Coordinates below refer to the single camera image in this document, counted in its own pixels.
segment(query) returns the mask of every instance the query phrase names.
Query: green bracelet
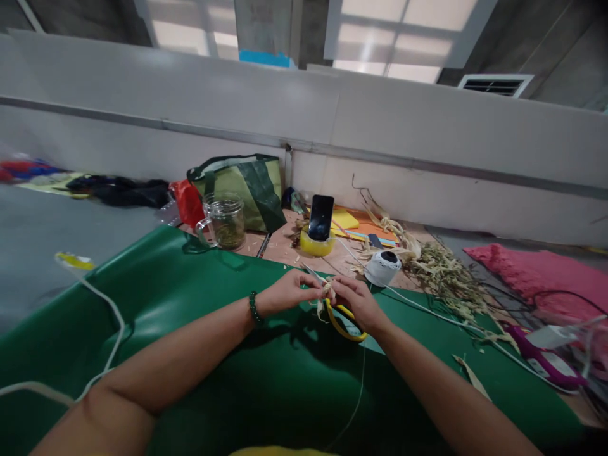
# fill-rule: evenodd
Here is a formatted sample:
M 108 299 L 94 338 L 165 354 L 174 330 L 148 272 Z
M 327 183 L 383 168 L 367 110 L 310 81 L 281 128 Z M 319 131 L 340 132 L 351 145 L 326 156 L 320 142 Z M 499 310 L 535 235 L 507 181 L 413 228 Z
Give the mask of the green bracelet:
M 257 292 L 252 291 L 249 295 L 249 309 L 251 310 L 251 316 L 253 317 L 253 321 L 255 321 L 255 325 L 260 327 L 264 325 L 264 319 L 260 316 L 255 307 L 255 295 L 257 294 Z

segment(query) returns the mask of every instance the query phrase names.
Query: yellow scissors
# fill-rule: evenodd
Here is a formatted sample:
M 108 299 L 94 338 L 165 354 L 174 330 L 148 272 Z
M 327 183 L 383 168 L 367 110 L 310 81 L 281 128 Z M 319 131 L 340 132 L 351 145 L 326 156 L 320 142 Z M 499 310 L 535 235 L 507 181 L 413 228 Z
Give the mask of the yellow scissors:
M 323 282 L 321 277 L 319 277 L 319 275 L 314 270 L 312 270 L 309 266 L 306 266 L 304 263 L 302 264 L 306 268 L 308 273 L 317 279 L 321 286 L 325 284 L 325 282 Z M 334 326 L 334 328 L 336 328 L 336 331 L 339 332 L 342 337 L 345 337 L 350 341 L 358 343 L 363 342 L 367 338 L 367 333 L 361 330 L 356 325 L 357 322 L 355 321 L 355 316 L 349 309 L 347 309 L 343 305 L 337 305 L 335 307 L 332 307 L 329 302 L 329 299 L 327 298 L 323 298 L 323 304 L 325 305 L 325 309 L 327 309 L 327 314 L 329 315 L 329 320 L 331 321 L 331 324 Z M 340 320 L 342 320 L 342 323 L 344 324 L 346 330 L 344 330 L 340 326 L 340 324 L 336 320 L 336 316 Z

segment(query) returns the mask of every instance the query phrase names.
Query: pink cushion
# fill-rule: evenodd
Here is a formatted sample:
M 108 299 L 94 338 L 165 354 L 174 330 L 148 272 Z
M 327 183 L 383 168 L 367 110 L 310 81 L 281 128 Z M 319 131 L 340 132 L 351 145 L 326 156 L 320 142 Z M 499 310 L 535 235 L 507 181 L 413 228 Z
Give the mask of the pink cushion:
M 466 248 L 473 259 L 498 274 L 513 290 L 532 304 L 539 291 L 567 290 L 577 293 L 608 312 L 608 276 L 572 258 L 543 250 L 509 250 L 500 244 Z M 567 325 L 590 320 L 602 312 L 587 302 L 564 293 L 537 296 L 534 315 L 548 323 Z M 593 338 L 593 373 L 608 379 L 608 322 L 597 326 Z

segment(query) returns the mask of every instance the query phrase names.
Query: person's left hand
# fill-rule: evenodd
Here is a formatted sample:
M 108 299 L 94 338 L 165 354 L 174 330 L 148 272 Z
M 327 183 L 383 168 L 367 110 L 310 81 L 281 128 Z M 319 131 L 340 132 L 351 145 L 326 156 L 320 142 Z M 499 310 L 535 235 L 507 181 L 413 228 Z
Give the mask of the person's left hand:
M 321 297 L 322 287 L 316 278 L 298 269 L 292 269 L 255 298 L 255 305 L 262 318 L 281 310 L 297 306 L 303 301 Z

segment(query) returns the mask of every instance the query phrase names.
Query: charger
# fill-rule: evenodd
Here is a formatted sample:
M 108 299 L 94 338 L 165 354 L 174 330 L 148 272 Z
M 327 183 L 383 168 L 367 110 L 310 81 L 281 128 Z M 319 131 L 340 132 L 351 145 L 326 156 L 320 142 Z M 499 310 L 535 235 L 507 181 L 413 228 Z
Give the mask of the charger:
M 548 325 L 529 333 L 526 339 L 535 347 L 551 350 L 577 341 L 578 335 L 577 331 L 569 326 Z

